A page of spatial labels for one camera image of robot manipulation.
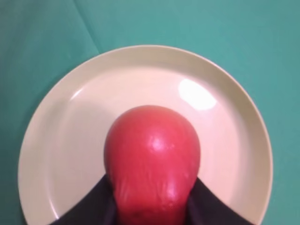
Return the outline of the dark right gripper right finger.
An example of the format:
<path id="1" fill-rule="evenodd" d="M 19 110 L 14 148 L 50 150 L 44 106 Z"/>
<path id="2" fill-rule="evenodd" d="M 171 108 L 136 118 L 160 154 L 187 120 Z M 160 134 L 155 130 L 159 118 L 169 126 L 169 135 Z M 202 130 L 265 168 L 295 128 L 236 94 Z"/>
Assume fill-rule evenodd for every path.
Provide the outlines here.
<path id="1" fill-rule="evenodd" d="M 188 225 L 252 225 L 197 179 L 187 202 Z"/>

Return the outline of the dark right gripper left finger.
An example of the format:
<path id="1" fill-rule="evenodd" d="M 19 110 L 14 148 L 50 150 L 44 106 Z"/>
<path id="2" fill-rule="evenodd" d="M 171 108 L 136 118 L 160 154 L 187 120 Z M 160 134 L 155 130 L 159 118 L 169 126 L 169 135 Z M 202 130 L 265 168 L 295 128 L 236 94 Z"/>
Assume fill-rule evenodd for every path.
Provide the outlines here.
<path id="1" fill-rule="evenodd" d="M 116 225 L 117 208 L 107 175 L 52 225 Z"/>

